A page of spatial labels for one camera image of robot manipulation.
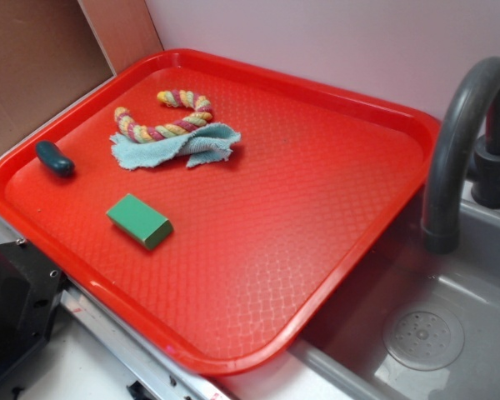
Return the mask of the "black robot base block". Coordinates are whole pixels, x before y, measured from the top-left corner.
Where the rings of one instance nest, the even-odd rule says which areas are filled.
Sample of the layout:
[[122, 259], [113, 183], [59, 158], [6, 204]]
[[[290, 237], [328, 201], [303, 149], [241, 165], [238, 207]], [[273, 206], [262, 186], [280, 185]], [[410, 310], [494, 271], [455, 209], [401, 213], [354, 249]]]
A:
[[64, 281], [32, 243], [0, 244], [0, 383], [48, 342]]

